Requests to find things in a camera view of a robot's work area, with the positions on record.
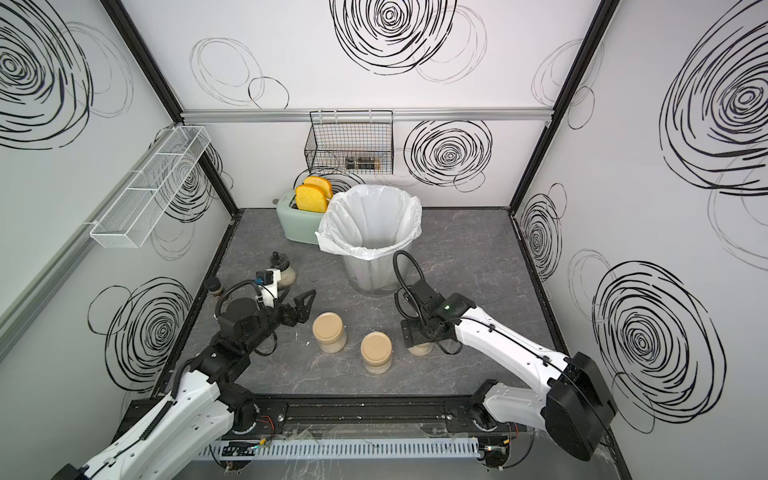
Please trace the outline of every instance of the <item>black cable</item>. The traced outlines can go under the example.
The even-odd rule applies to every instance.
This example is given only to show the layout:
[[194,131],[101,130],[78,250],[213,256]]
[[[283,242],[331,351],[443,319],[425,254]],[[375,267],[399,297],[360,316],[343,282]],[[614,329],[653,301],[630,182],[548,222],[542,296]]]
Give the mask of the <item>black cable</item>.
[[483,326],[484,326],[485,328],[487,328],[489,331],[491,331],[491,332],[493,332],[493,333],[498,333],[499,335],[503,336],[503,337],[504,337],[504,338],[506,338],[507,340],[509,340],[509,341],[511,341],[511,342],[513,342],[513,343],[516,343],[517,345],[519,345],[520,347],[522,347],[522,349],[524,349],[524,350],[528,351],[530,354],[532,354],[532,355],[533,355],[533,356],[535,356],[536,358],[540,359],[542,362],[545,362],[547,365],[550,365],[550,366],[554,367],[554,369],[555,369],[555,370],[557,370],[558,372],[560,372],[560,374],[563,376],[563,378],[565,378],[567,381],[569,381],[569,383],[570,383],[571,385],[573,385],[573,387],[574,387],[574,388],[575,388],[575,389],[576,389],[576,390],[579,392],[579,394],[581,395],[581,397],[584,399],[584,401],[585,401],[585,402],[587,403],[587,405],[589,406],[589,409],[592,411],[592,413],[594,413],[594,416],[595,416],[595,418],[596,418],[596,419],[598,419],[598,422],[600,422],[600,425],[602,425],[602,426],[603,426],[603,429],[604,429],[606,432],[608,431],[608,427],[607,427],[607,426],[606,426],[606,425],[603,423],[603,420],[602,420],[602,419],[600,418],[600,416],[598,415],[598,411],[597,411],[597,410],[595,410],[594,406],[592,405],[592,402],[590,402],[590,401],[589,401],[589,397],[587,397],[587,395],[586,395],[584,392],[582,392],[582,391],[581,391],[581,389],[578,387],[578,385],[576,385],[576,382],[574,382],[574,381],[573,381],[573,380],[571,380],[571,379],[570,379],[570,378],[569,378],[567,375],[565,375],[565,372],[564,372],[564,371],[563,371],[563,370],[562,370],[560,367],[558,367],[557,365],[555,365],[554,363],[552,363],[552,361],[546,361],[546,360],[544,360],[544,359],[541,357],[541,355],[539,355],[538,353],[536,353],[534,350],[531,350],[531,349],[529,349],[527,346],[525,346],[525,345],[523,345],[522,343],[518,342],[517,340],[513,339],[513,338],[512,338],[512,337],[510,337],[509,335],[505,335],[504,333],[502,333],[502,332],[498,331],[497,329],[495,329],[495,328],[492,328],[492,327],[491,327],[490,325],[488,325],[487,323],[483,323],[483,322],[481,322],[481,321],[479,321],[479,320],[476,320],[476,319],[473,319],[473,318],[469,318],[469,317],[467,317],[467,316],[462,316],[462,317],[459,317],[459,318],[457,318],[457,319],[461,319],[461,320],[471,320],[472,322],[475,322],[475,323],[478,323],[478,324],[480,324],[480,325],[483,325]]
[[260,352],[259,350],[255,349],[255,348],[253,349],[253,352],[256,353],[257,355],[261,355],[261,356],[270,356],[270,355],[272,355],[273,353],[275,353],[275,350],[277,350],[277,334],[275,332],[272,332],[272,340],[274,340],[275,344],[272,346],[272,351],[271,352],[263,353],[263,352]]
[[210,457],[216,462],[216,465],[219,465],[221,468],[227,469],[227,465],[224,463],[219,463],[218,460],[216,460],[216,455],[214,454],[214,446],[208,445],[208,449],[210,450]]
[[516,467],[516,466],[520,465],[523,462],[523,460],[525,460],[528,457],[528,454],[531,453],[531,450],[533,449],[533,441],[534,440],[536,440],[536,429],[533,429],[533,431],[531,432],[531,444],[528,446],[528,451],[525,452],[525,455],[523,455],[523,458],[520,458],[518,461],[516,461],[512,465],[502,465],[502,470],[504,470],[506,468],[512,468],[512,467]]
[[214,309],[214,318],[218,319],[221,316],[221,307],[222,305],[224,305],[224,302],[230,298],[230,295],[232,295],[232,293],[234,293],[235,290],[243,288],[246,285],[252,285],[253,288],[256,290],[256,294],[258,296],[261,295],[261,292],[259,291],[259,285],[256,283],[256,280],[243,280],[243,281],[237,282],[234,285],[232,285],[232,287],[229,288],[227,291],[222,293],[221,296],[219,297],[219,300],[216,302],[216,308]]
[[[449,352],[437,340],[437,333],[436,332],[435,333],[430,333],[429,330],[427,329],[426,321],[424,320],[424,316],[422,315],[422,309],[419,308],[419,306],[416,304],[416,297],[413,294],[413,290],[411,290],[410,285],[406,284],[405,280],[402,279],[402,275],[400,274],[400,267],[397,264],[397,257],[399,257],[400,255],[405,255],[408,258],[408,260],[411,261],[411,264],[416,268],[416,271],[419,272],[419,277],[421,278],[421,280],[425,280],[424,272],[422,271],[422,268],[420,267],[419,263],[416,262],[416,259],[413,258],[413,255],[411,255],[410,253],[406,252],[405,250],[397,250],[395,252],[395,254],[392,256],[392,267],[395,269],[395,276],[397,277],[397,281],[400,282],[400,289],[397,292],[395,292],[395,308],[400,313],[400,315],[402,315],[406,319],[409,319],[409,320],[415,320],[416,319],[416,317],[414,317],[414,316],[407,315],[402,310],[402,307],[400,306],[400,301],[399,301],[399,298],[397,297],[397,294],[400,292],[400,290],[405,290],[406,294],[408,295],[406,297],[406,300],[408,301],[409,305],[411,307],[413,307],[413,309],[416,311],[416,315],[419,316],[418,317],[419,325],[421,326],[421,330],[422,330],[422,333],[424,334],[424,336],[427,337],[428,340],[431,340],[434,343],[436,343],[437,346],[440,348],[440,350],[442,350],[442,352],[444,354],[446,354],[446,355],[456,355],[457,353],[462,351],[462,348],[464,348],[464,344],[462,344],[461,342],[458,342],[458,348],[456,349],[456,351]],[[444,323],[440,323],[440,328],[442,328],[443,332],[445,332],[445,324]]]
[[[127,446],[127,447],[125,447],[124,449],[120,450],[120,451],[119,451],[119,452],[118,452],[118,453],[117,453],[117,454],[116,454],[114,457],[112,457],[112,458],[117,458],[117,457],[119,457],[120,455],[122,455],[122,454],[123,454],[123,452],[125,452],[126,450],[133,448],[133,447],[134,447],[134,445],[136,445],[137,443],[139,443],[139,441],[140,441],[140,440],[141,440],[141,439],[138,439],[136,442],[133,442],[133,443],[131,443],[129,446]],[[102,470],[104,470],[104,467],[106,467],[106,466],[108,466],[108,465],[109,465],[108,463],[105,463],[105,464],[103,464],[101,467],[99,467],[99,469],[98,469],[96,472],[94,472],[94,474],[93,474],[93,475],[91,475],[91,480],[93,479],[93,477],[95,477],[96,475],[98,475],[98,473],[99,473],[99,472],[101,472]]]

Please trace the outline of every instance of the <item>white wire shelf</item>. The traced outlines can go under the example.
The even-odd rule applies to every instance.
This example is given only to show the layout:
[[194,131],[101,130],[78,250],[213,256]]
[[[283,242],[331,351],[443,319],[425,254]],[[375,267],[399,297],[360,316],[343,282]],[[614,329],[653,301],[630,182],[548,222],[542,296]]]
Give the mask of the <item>white wire shelf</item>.
[[210,144],[204,127],[175,127],[91,229],[104,248],[139,248]]

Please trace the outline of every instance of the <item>trash can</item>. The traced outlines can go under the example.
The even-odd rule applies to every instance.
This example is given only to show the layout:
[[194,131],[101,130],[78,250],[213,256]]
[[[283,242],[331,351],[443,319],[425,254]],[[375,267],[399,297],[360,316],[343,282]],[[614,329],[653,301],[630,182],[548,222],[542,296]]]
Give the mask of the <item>trash can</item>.
[[[386,185],[356,185],[335,194],[316,232],[323,252],[343,256],[352,287],[372,296],[400,288],[392,256],[409,252],[421,234],[419,198]],[[408,265],[403,261],[403,274]]]

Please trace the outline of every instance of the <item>tan jar lid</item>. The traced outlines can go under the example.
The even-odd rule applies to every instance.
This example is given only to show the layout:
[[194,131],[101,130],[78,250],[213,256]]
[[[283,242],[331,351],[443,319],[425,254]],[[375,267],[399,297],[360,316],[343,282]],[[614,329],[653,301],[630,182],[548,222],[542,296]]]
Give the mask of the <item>tan jar lid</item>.
[[368,365],[384,365],[392,358],[392,342],[384,333],[371,332],[362,339],[360,353]]
[[338,342],[344,333],[344,323],[341,317],[332,312],[320,314],[312,324],[312,333],[318,342],[326,345]]

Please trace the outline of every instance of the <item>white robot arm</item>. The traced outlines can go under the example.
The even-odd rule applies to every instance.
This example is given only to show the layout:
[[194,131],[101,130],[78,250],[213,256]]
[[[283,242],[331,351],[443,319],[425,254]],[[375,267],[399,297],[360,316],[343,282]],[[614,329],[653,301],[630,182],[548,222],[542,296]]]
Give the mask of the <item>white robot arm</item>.
[[[475,424],[492,430],[499,423],[516,422],[546,430],[567,452],[588,460],[616,412],[594,362],[580,353],[571,359],[532,342],[462,295],[454,293],[446,300],[426,283],[419,265],[402,250],[394,260],[398,278],[399,255],[406,255],[421,277],[413,285],[401,279],[404,297],[417,316],[405,314],[395,295],[398,311],[405,317],[401,327],[406,346],[454,339],[490,356],[531,387],[486,380],[470,400]],[[258,293],[274,290],[269,299],[260,296],[269,308],[262,310],[253,300],[237,299],[222,313],[221,303],[234,288],[228,290],[217,305],[221,331],[191,365],[177,372],[171,392],[84,467],[67,465],[53,480],[173,478],[215,439],[232,429],[246,431],[256,425],[257,401],[233,382],[250,363],[250,352],[278,325],[306,322],[315,295],[310,291],[296,297],[296,307],[280,305],[273,288],[279,272],[261,278],[260,283],[254,282]]]

